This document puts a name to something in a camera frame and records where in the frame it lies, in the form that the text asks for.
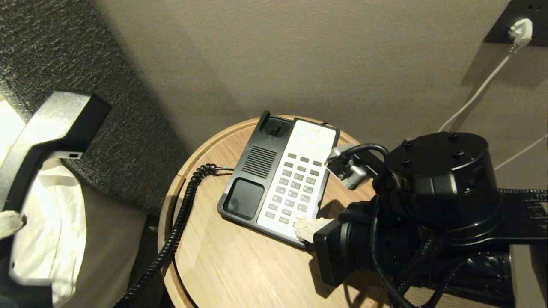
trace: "white keypad panel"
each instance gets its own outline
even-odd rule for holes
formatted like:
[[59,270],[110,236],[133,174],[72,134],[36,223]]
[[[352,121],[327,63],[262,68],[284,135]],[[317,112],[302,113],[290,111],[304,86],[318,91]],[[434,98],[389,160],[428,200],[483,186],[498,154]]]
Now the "white keypad panel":
[[257,223],[296,239],[293,224],[315,219],[322,198],[323,162],[333,147],[332,129],[297,120],[274,179],[266,194]]

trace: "power outlet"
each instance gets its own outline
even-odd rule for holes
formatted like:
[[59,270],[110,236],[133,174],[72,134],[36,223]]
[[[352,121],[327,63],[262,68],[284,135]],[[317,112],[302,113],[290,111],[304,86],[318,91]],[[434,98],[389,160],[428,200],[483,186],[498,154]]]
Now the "power outlet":
[[511,44],[508,30],[523,18],[529,18],[533,22],[533,38],[529,45],[548,47],[548,0],[510,1],[483,41]]

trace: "round wooden table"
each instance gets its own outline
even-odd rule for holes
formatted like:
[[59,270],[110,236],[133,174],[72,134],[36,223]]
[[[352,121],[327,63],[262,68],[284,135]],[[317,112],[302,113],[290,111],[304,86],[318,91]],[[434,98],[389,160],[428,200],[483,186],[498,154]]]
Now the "round wooden table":
[[[158,249],[179,212],[192,173],[205,163],[236,166],[258,120],[233,125],[213,136],[180,169],[164,201]],[[341,132],[338,144],[347,143],[360,142]],[[357,271],[332,288],[322,282],[314,253],[221,218],[216,206],[229,178],[208,176],[198,187],[174,263],[164,273],[165,287],[175,307],[389,307],[375,274]],[[374,194],[370,182],[349,191],[330,174],[319,216],[334,218],[349,203],[369,200]],[[406,297],[419,305],[432,293],[411,288]],[[489,306],[444,295],[438,307]]]

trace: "plug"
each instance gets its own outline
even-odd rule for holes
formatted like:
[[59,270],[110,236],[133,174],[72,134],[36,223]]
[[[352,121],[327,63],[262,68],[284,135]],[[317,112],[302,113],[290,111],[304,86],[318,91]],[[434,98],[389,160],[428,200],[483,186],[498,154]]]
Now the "plug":
[[533,35],[533,22],[531,19],[524,18],[516,21],[508,30],[508,35],[513,39],[510,52],[515,54],[522,47],[525,47],[531,42]]

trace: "beige wall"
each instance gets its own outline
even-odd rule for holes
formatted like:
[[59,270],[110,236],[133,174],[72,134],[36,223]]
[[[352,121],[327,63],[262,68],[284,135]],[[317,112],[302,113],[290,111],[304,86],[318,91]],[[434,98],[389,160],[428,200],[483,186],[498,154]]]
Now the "beige wall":
[[[192,149],[263,109],[393,148],[435,132],[509,47],[482,42],[508,0],[96,2]],[[548,48],[527,47],[452,128],[502,162],[546,134],[547,77]],[[501,168],[501,186],[546,187],[546,155]]]

